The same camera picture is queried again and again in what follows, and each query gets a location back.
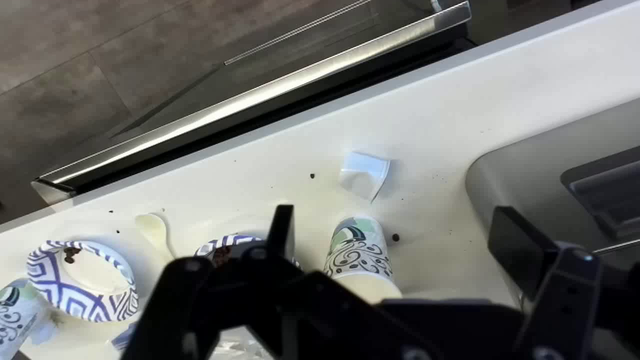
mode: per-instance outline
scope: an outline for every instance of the blue patterned paper plate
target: blue patterned paper plate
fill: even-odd
[[[63,276],[57,253],[75,248],[98,257],[117,271],[127,291],[117,295],[95,295]],[[28,278],[34,288],[57,310],[88,323],[124,323],[138,314],[138,291],[129,264],[112,248],[95,243],[48,241],[25,260]]]
[[[196,257],[211,257],[220,248],[233,248],[233,247],[255,245],[255,243],[261,243],[261,239],[251,234],[227,234],[227,237],[221,237],[220,241],[211,241],[200,247],[196,250]]]

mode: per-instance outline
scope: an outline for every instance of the black object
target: black object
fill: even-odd
[[[609,241],[640,239],[640,147],[562,174]]]
[[[558,257],[558,247],[513,208],[493,212],[488,250],[528,300],[536,298],[548,269]]]
[[[633,101],[482,155],[467,169],[466,191],[486,231],[495,206],[513,206],[548,239],[590,250],[615,247],[560,178],[570,169],[640,147],[638,115],[640,101]],[[629,250],[600,259],[624,272],[638,262]]]
[[[81,250],[80,248],[63,248],[63,262],[66,264],[73,264],[73,257],[80,254]]]
[[[620,325],[617,304],[625,319],[638,319],[631,306],[638,293],[624,283],[601,288],[600,259],[579,248],[556,248],[548,269],[546,262],[536,264],[542,276],[520,276],[536,285],[543,278],[530,287],[536,297],[530,316],[488,302],[391,300],[370,306],[321,272],[303,274],[284,259],[290,221],[291,206],[278,206],[263,248],[220,269],[206,259],[172,262],[124,360],[210,358],[220,331],[236,326],[246,326],[274,358],[581,360],[594,326],[633,328]],[[515,231],[511,241],[542,247],[537,254],[543,259],[548,245],[539,243],[542,234],[513,210],[497,208],[492,237]]]

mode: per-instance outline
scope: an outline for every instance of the white surface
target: white surface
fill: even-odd
[[[139,215],[136,216],[136,231],[153,247],[157,254],[166,257],[166,262],[173,259],[167,228],[161,216],[157,215]]]
[[[270,216],[274,204],[291,203],[297,259],[307,269],[321,267],[344,215],[368,210],[402,237],[389,257],[406,297],[509,302],[464,192],[466,169],[488,151],[640,97],[638,4],[564,22],[551,22],[562,30],[548,37],[533,39],[546,30],[537,26],[525,45],[499,51],[511,37],[482,47],[15,223],[0,234],[0,281],[24,276],[25,254],[43,239],[99,237],[152,288],[159,264],[133,232],[136,215],[164,210],[180,257],[227,221]],[[348,151],[391,160],[372,204],[336,187]],[[34,358],[110,358],[108,340],[122,328],[67,323]]]

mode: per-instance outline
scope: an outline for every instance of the patterned paper cup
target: patterned paper cup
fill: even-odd
[[[133,272],[104,245],[48,241],[25,264],[32,287],[60,313],[88,323],[124,323],[138,314]]]
[[[325,274],[370,304],[400,298],[381,228],[372,218],[348,218],[334,232]]]
[[[28,281],[0,291],[0,358],[14,358],[28,336],[40,345],[54,332],[49,306]]]

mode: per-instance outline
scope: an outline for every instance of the gray floor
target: gray floor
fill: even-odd
[[[351,3],[2,0],[0,223],[43,206],[29,189],[38,174],[139,133],[142,115],[225,58]],[[570,11],[567,0],[472,4],[475,43]]]

